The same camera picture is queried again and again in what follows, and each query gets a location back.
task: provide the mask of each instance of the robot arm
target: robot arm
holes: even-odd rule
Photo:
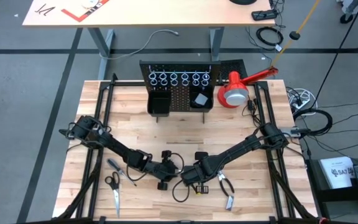
[[[258,138],[256,136],[259,130],[264,137]],[[264,139],[267,141],[267,144],[260,143]],[[215,178],[224,165],[250,151],[256,149],[272,150],[285,147],[286,145],[288,145],[288,141],[283,133],[274,124],[267,123],[257,128],[253,134],[246,137],[239,144],[218,155],[209,156],[207,152],[196,153],[196,160],[198,161],[192,166],[185,166],[181,173],[181,178],[186,186],[192,186],[195,183],[203,184]]]
[[[170,151],[163,151],[162,162],[154,162],[153,156],[141,150],[129,149],[117,139],[115,139],[107,129],[91,116],[81,116],[77,123],[70,123],[68,129],[59,130],[67,139],[79,139],[81,144],[91,149],[106,147],[117,155],[131,168],[150,174],[162,182],[170,181],[176,177],[178,169],[169,159]],[[166,187],[160,187],[159,190],[166,190]]]

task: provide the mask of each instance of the black cup holder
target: black cup holder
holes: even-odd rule
[[[147,112],[153,117],[167,117],[171,106],[170,91],[150,91]]]

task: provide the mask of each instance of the red handle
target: red handle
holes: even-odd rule
[[[250,77],[243,78],[240,82],[244,85],[248,85],[258,80],[264,79],[266,77],[276,75],[277,73],[278,73],[278,69],[275,67],[271,67],[270,69],[266,69],[256,74],[253,74]]]

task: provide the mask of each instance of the desk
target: desk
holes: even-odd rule
[[[76,120],[81,115],[93,115],[100,83],[100,81],[85,82]],[[277,126],[293,126],[283,80],[268,81],[268,85]],[[252,88],[250,88],[250,97],[255,98]],[[147,114],[146,106],[147,91],[144,86],[115,86],[108,125],[112,128],[111,133],[116,139],[129,148],[152,153],[156,161],[160,161],[162,150],[169,149],[181,154],[185,164],[192,164],[196,151],[218,154],[242,141],[255,129],[251,117],[241,115],[243,107],[223,108],[217,100],[214,101],[214,108],[205,114],[205,124],[202,122],[201,113],[170,113],[169,117],[160,118],[156,123],[155,118]],[[70,146],[75,144],[79,144],[79,141],[70,142]],[[289,146],[300,151],[296,144]],[[86,153],[87,148],[83,146],[75,147],[68,152],[53,212],[54,217],[61,214],[78,193]],[[303,158],[289,150],[285,150],[283,156],[292,191],[310,213],[317,215]],[[104,183],[104,178],[112,172],[106,163],[106,159],[110,157],[118,161],[121,167],[125,167],[120,157],[108,149],[104,150],[95,220],[100,216],[106,216],[108,220],[116,220],[113,193]],[[130,170],[130,173],[132,178],[141,175],[134,170]],[[146,175],[137,182],[138,187],[121,178],[119,220],[267,221],[269,216],[275,216],[265,151],[256,150],[238,158],[225,166],[224,173],[236,189],[234,208],[231,212],[224,209],[226,196],[222,193],[217,179],[207,183],[209,194],[197,196],[191,191],[186,202],[178,203],[172,199],[171,190],[179,178],[168,183],[167,191],[159,191],[158,180]],[[183,198],[185,193],[184,185],[179,185],[175,191],[177,198]],[[283,212],[288,216],[281,189],[280,198]],[[88,202],[89,200],[85,201],[85,211],[89,207]]]
[[[272,26],[273,19],[254,21],[252,11],[269,10],[269,0],[258,0],[241,6],[229,0],[100,0],[100,8],[86,19],[78,22],[63,13],[66,9],[82,15],[87,12],[85,0],[33,0],[24,19],[27,27],[85,27],[88,28],[103,57],[110,57],[114,30],[109,30],[105,40],[99,27],[213,27],[210,30],[211,58],[219,60],[219,49],[224,27],[227,26]],[[106,76],[107,60],[102,59],[99,80]]]

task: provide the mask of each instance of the table leg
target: table leg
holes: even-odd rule
[[[224,27],[209,28],[209,39],[211,41],[211,58],[212,61],[219,60],[219,50],[221,48]]]
[[[92,36],[93,41],[99,49],[100,54],[103,57],[110,57],[110,49],[112,46],[112,40],[114,37],[114,29],[109,29],[107,33],[106,40],[103,38],[102,32],[99,28],[88,28],[89,33]],[[108,59],[101,58],[99,66],[98,80],[104,80],[107,77],[108,70]]]

